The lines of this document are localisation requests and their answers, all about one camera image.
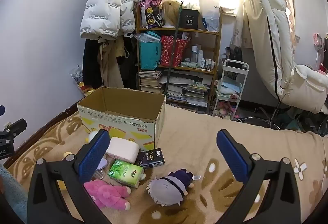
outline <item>blue cloth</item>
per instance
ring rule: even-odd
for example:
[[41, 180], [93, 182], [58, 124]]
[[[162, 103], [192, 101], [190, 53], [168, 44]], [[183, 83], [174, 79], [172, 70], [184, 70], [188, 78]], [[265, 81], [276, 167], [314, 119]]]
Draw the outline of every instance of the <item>blue cloth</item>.
[[187, 173], [186, 169], [180, 169], [174, 173], [171, 172], [168, 176], [176, 177], [179, 181], [183, 183], [186, 189], [191, 184], [192, 181], [192, 173], [191, 172]]
[[238, 83], [235, 80], [230, 79], [229, 77], [224, 76], [222, 80], [222, 85], [226, 88], [234, 90], [236, 93], [241, 92], [242, 84]]
[[27, 193], [17, 180], [0, 164], [0, 176], [3, 179], [4, 195], [16, 215], [27, 223]]

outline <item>patterned bedspread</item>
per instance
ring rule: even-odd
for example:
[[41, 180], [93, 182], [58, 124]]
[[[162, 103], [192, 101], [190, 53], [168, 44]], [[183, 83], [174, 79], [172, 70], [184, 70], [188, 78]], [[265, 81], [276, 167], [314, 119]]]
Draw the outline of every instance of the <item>patterned bedspread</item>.
[[[242, 183], [237, 182], [218, 150], [215, 138], [220, 129], [227, 129], [238, 143], [250, 153], [258, 153], [264, 159], [291, 160], [301, 199], [302, 221], [312, 212], [328, 186], [327, 159], [328, 138], [311, 132], [274, 131], [268, 128], [237, 123], [196, 114], [166, 105], [165, 121], [157, 147], [162, 149], [165, 165], [145, 170], [145, 179], [138, 189], [133, 189], [127, 200], [131, 210], [122, 212], [111, 208], [102, 209], [113, 224], [212, 224], [227, 210], [235, 199]], [[32, 171], [40, 157], [47, 161], [63, 158], [70, 151], [78, 152], [88, 136], [78, 113], [56, 124], [27, 150], [9, 171], [29, 188]], [[149, 180], [160, 178], [178, 169], [186, 168], [195, 175], [195, 187], [180, 206], [160, 207], [146, 192]], [[247, 216], [253, 217], [258, 210], [267, 182], [264, 182]], [[80, 218], [67, 191], [63, 196], [73, 216]]]

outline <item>cardboard box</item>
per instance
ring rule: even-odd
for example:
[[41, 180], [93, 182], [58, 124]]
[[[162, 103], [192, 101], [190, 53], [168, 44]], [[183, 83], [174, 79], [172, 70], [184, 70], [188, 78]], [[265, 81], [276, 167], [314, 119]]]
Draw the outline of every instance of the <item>cardboard box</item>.
[[165, 95], [132, 89], [100, 87], [77, 108], [89, 131], [108, 130], [110, 137], [136, 142], [152, 150], [159, 139], [165, 113]]

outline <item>green tissue pack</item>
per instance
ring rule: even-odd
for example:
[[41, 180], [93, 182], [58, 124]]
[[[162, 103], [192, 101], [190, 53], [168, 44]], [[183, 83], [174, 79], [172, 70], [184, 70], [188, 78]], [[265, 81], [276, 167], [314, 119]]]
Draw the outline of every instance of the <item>green tissue pack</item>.
[[116, 160], [110, 168], [108, 176], [122, 184], [138, 188], [143, 173], [143, 167]]

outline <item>red gift bag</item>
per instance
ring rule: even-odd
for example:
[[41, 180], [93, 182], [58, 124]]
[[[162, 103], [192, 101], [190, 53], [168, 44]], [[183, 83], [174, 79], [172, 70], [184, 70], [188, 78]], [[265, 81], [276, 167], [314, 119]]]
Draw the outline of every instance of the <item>red gift bag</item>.
[[[161, 64], [163, 66], [169, 66], [174, 37], [163, 35], [161, 41], [162, 41]], [[174, 55], [172, 61], [173, 67], [178, 66], [181, 63], [182, 53], [187, 48], [187, 44], [188, 44], [187, 40], [177, 39], [175, 43], [175, 49], [174, 49]]]

